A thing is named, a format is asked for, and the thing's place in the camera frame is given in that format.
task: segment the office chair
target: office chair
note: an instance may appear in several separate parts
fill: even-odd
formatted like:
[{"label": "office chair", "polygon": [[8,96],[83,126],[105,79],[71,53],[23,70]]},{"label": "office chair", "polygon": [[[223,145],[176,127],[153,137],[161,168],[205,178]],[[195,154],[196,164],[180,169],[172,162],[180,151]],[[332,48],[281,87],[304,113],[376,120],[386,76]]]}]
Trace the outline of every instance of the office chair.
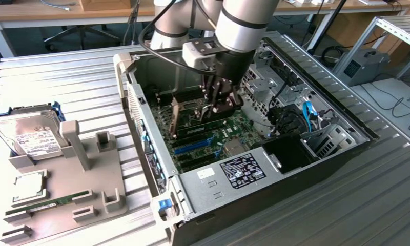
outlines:
[{"label": "office chair", "polygon": [[48,51],[55,51],[55,45],[52,44],[53,41],[60,40],[63,37],[73,34],[73,33],[79,33],[80,38],[81,38],[81,50],[85,49],[85,44],[84,44],[84,38],[85,38],[85,32],[97,34],[99,36],[107,37],[109,39],[112,39],[113,41],[116,41],[116,45],[120,46],[120,38],[117,38],[115,35],[111,35],[107,31],[107,24],[101,25],[101,29],[103,31],[99,31],[96,29],[93,29],[95,25],[77,25],[72,28],[68,28],[67,26],[63,26],[63,32],[60,32],[59,34],[56,34],[53,37],[49,37],[44,40],[44,45]]}]

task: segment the hard drive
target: hard drive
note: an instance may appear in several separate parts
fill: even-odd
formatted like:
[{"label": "hard drive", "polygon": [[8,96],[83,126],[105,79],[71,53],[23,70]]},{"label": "hard drive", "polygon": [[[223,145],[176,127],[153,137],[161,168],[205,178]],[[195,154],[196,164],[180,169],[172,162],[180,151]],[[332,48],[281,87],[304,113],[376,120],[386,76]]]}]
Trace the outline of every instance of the hard drive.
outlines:
[{"label": "hard drive", "polygon": [[1,111],[0,137],[13,155],[28,155],[32,160],[60,156],[61,148],[69,146],[60,135],[64,120],[59,103]]}]

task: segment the green circuit board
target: green circuit board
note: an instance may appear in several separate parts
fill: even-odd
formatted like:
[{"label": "green circuit board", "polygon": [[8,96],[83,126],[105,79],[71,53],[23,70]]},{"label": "green circuit board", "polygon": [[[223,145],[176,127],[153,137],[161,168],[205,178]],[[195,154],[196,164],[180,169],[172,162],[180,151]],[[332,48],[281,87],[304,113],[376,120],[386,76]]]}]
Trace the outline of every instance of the green circuit board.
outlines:
[{"label": "green circuit board", "polygon": [[[187,125],[184,126],[187,129],[185,133],[189,132],[191,134],[188,137],[173,139],[169,136],[172,106],[153,106],[151,108],[175,165],[181,173],[231,157],[232,153],[227,148],[227,143],[229,141],[236,140],[232,143],[240,143],[239,150],[247,151],[251,150],[252,145],[256,142],[264,139],[241,110],[236,111],[235,114],[227,119],[221,119],[207,124],[201,124],[197,120],[195,120],[195,117],[192,117],[191,122],[187,120]],[[201,130],[203,128],[208,128],[208,131],[196,133],[195,130],[189,130]],[[211,141],[208,146],[195,148],[185,153],[175,153],[176,149],[191,146],[192,144],[207,140]]]}]

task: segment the motherboard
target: motherboard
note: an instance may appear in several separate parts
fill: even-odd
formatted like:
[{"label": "motherboard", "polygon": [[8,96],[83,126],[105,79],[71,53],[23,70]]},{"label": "motherboard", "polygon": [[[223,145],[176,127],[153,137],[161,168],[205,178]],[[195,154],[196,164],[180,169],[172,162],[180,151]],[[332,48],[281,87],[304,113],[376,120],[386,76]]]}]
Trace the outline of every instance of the motherboard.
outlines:
[{"label": "motherboard", "polygon": [[253,127],[253,121],[241,110],[237,110],[231,117],[204,124],[193,115],[192,117],[184,115],[183,128],[179,130],[180,134],[184,134],[175,139],[169,134],[172,105],[151,105],[151,109],[175,165],[181,173],[244,153],[264,139]]}]

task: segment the hard disk drive label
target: hard disk drive label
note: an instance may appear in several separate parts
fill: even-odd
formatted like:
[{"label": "hard disk drive label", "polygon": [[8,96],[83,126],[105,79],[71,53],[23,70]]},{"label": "hard disk drive label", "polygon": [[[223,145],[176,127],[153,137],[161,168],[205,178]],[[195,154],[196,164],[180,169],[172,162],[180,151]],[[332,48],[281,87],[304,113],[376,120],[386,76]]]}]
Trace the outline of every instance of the hard disk drive label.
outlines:
[{"label": "hard disk drive label", "polygon": [[220,164],[229,182],[239,189],[267,177],[252,154],[237,157]]},{"label": "hard disk drive label", "polygon": [[19,135],[15,136],[15,139],[31,157],[61,150],[61,146],[51,130]]}]

